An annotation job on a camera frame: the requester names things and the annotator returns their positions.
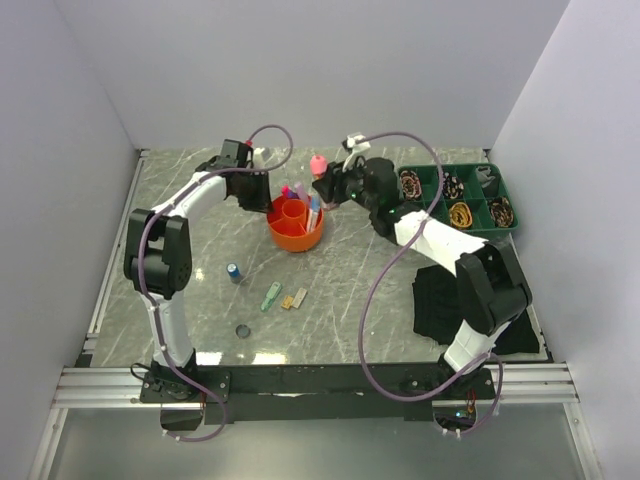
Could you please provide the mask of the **orange round divided container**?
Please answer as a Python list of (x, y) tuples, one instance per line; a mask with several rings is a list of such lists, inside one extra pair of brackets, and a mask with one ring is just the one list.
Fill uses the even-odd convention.
[(324, 229), (324, 212), (317, 211), (315, 228), (307, 229), (309, 207), (300, 199), (277, 197), (272, 202), (273, 210), (267, 214), (267, 225), (273, 242), (290, 253), (306, 252), (321, 240)]

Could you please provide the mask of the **light purple highlighter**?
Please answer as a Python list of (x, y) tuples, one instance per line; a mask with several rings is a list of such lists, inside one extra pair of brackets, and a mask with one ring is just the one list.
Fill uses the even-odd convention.
[(304, 185), (301, 182), (297, 182), (295, 184), (295, 193), (297, 195), (297, 197), (303, 201), (306, 205), (310, 204), (310, 196), (307, 193), (306, 189), (304, 188)]

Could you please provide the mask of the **blue capped white marker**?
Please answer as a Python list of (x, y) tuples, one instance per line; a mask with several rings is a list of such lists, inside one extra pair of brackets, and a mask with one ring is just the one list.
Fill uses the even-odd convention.
[(316, 228), (319, 212), (320, 212), (320, 209), (321, 209), (320, 199), (317, 196), (314, 196), (311, 199), (311, 209), (314, 209), (317, 212), (317, 219), (316, 219), (316, 224), (315, 224), (315, 228)]

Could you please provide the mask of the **blue glue stick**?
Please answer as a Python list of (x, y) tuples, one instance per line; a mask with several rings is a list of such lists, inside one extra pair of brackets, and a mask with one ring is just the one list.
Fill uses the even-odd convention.
[(226, 267), (229, 279), (234, 284), (239, 284), (242, 281), (242, 274), (236, 263), (229, 263)]

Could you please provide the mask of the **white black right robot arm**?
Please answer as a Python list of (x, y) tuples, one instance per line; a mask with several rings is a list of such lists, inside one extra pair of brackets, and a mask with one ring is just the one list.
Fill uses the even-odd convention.
[(473, 386), (470, 369), (528, 308), (532, 293), (508, 239), (483, 239), (432, 216), (450, 177), (440, 164), (434, 167), (436, 189), (422, 203), (407, 198), (405, 176), (384, 158), (332, 162), (312, 187), (327, 203), (357, 203), (401, 253), (413, 250), (455, 280), (461, 324), (443, 355), (448, 368), (438, 374), (438, 385), (447, 397), (460, 398)]

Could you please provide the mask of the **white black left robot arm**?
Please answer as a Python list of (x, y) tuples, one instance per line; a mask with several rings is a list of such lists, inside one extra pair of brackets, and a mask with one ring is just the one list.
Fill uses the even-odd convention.
[(133, 210), (128, 219), (123, 270), (148, 311), (154, 340), (150, 371), (179, 402), (193, 399), (200, 388), (183, 294), (193, 267), (190, 227), (229, 197), (245, 211), (273, 210), (269, 174), (255, 167), (249, 141), (224, 141), (221, 152), (198, 166), (173, 196), (151, 209)]

